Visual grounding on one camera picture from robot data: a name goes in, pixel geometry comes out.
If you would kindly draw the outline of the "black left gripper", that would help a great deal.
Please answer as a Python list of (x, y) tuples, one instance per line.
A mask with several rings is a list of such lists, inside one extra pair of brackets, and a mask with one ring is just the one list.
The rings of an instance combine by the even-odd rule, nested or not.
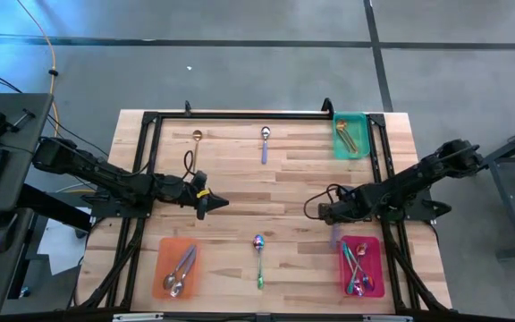
[(178, 176), (167, 176), (167, 188), (174, 201), (181, 207), (189, 206), (196, 210), (198, 220), (203, 220), (206, 213), (229, 206), (229, 200), (220, 197), (206, 188), (207, 175), (201, 171), (194, 173), (193, 179), (186, 182)]

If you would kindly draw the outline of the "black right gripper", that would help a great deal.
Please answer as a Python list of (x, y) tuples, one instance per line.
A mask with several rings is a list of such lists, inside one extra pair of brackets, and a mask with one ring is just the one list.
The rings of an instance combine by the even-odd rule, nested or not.
[(337, 200), (333, 203), (319, 203), (319, 219), (327, 225), (353, 223), (367, 220), (367, 213), (359, 207), (351, 189), (337, 188)]

